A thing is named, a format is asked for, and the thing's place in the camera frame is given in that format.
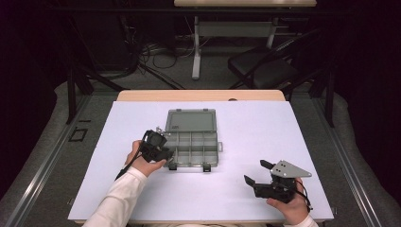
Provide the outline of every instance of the electrical cable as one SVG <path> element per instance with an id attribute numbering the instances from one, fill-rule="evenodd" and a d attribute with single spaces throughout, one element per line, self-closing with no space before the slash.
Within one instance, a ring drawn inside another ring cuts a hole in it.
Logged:
<path id="1" fill-rule="evenodd" d="M 120 178 L 122 175 L 124 175 L 128 169 L 130 168 L 130 166 L 132 166 L 133 162 L 140 157 L 139 152 L 142 150 L 142 146 L 145 143 L 145 138 L 147 137 L 148 132 L 145 132 L 144 136 L 142 137 L 141 140 L 141 144 L 139 145 L 138 150 L 135 152 L 135 154 L 133 155 L 133 158 L 130 160 L 130 162 L 123 168 L 120 170 L 120 172 L 118 173 L 117 177 L 115 178 L 115 181 Z"/>

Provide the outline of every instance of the silver metal plate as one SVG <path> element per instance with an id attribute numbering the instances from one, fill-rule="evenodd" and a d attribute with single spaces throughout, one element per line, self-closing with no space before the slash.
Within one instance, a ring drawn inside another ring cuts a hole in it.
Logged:
<path id="1" fill-rule="evenodd" d="M 282 178 L 311 177 L 312 174 L 289 162 L 281 160 L 271 170 L 272 175 Z"/>

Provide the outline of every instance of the black chair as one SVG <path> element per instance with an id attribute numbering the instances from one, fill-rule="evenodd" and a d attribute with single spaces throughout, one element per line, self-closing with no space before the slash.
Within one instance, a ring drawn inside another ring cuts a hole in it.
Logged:
<path id="1" fill-rule="evenodd" d="M 295 87 L 323 71 L 322 68 L 316 68 L 306 73 L 294 66 L 296 57 L 316 44 L 320 36 L 321 30 L 314 29 L 272 49 L 258 46 L 231 57 L 228 68 L 239 77 L 239 81 L 230 89 L 242 85 L 251 89 L 280 89 L 285 96 L 289 95 L 290 100 Z"/>

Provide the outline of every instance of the black cloth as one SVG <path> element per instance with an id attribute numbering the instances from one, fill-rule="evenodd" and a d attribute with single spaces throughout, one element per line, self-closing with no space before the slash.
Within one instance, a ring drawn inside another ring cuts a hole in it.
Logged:
<path id="1" fill-rule="evenodd" d="M 53 112 L 54 89 L 66 80 L 49 21 L 35 2 L 8 1 L 0 6 L 1 198 Z"/>

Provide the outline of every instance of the table leg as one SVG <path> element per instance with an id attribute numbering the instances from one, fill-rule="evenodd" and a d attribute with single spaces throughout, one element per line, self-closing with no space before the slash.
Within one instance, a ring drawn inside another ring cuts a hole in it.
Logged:
<path id="1" fill-rule="evenodd" d="M 195 16 L 195 57 L 194 57 L 194 66 L 192 68 L 192 79 L 199 79 L 200 78 L 200 70 L 201 70 L 201 50 L 200 50 L 200 25 L 199 25 L 199 18 Z"/>

